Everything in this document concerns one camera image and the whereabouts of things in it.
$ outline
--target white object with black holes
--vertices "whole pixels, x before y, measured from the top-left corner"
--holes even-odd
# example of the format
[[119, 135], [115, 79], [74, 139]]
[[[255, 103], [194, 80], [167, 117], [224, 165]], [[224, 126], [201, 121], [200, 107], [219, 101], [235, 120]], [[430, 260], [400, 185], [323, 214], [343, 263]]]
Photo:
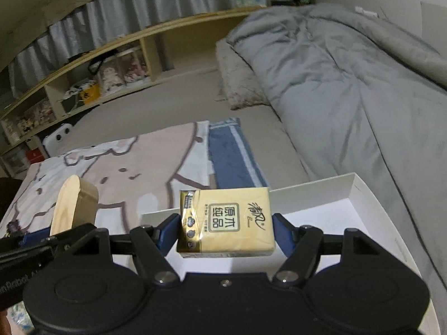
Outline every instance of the white object with black holes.
[[65, 123], [55, 130], [51, 135], [43, 139], [43, 146], [50, 157], [57, 156], [58, 148], [62, 145], [63, 140], [72, 131], [73, 125]]

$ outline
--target rounded wooden block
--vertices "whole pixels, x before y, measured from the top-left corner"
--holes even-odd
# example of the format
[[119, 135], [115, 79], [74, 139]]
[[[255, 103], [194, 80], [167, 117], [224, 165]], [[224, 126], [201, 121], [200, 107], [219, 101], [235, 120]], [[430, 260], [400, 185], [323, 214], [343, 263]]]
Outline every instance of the rounded wooden block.
[[77, 175], [70, 176], [59, 191], [50, 235], [85, 223], [95, 224], [98, 200], [96, 186]]

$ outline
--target cartoon blanket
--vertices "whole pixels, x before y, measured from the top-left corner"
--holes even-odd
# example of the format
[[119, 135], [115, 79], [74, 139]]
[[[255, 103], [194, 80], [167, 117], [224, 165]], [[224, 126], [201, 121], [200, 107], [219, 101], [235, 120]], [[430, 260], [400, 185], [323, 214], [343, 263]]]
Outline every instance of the cartoon blanket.
[[95, 224], [128, 233], [142, 214], [178, 206], [179, 190], [210, 187], [208, 129], [208, 121], [193, 122], [33, 164], [0, 222], [0, 237], [16, 218], [30, 232], [49, 227], [59, 189], [74, 174], [98, 188]]

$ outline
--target red box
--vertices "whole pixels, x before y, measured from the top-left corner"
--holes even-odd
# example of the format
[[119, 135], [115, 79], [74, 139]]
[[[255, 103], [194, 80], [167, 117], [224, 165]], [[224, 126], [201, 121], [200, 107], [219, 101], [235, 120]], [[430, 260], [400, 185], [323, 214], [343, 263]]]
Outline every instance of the red box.
[[30, 164], [35, 164], [37, 162], [42, 162], [45, 160], [44, 156], [42, 155], [42, 152], [37, 148], [35, 150], [28, 151], [26, 153], [26, 158], [30, 162]]

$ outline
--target screw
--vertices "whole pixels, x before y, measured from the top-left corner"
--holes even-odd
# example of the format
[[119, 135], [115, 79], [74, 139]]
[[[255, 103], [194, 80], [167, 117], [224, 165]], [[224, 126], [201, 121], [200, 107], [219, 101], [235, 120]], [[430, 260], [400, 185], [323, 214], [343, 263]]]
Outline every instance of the screw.
[[161, 271], [155, 274], [154, 280], [158, 284], [169, 284], [177, 279], [177, 275], [171, 271]]
[[221, 285], [222, 287], [230, 287], [232, 284], [233, 284], [233, 282], [232, 282], [230, 279], [223, 279], [223, 280], [220, 282], [220, 285]]
[[282, 283], [295, 282], [299, 278], [298, 273], [293, 271], [279, 271], [275, 277]]

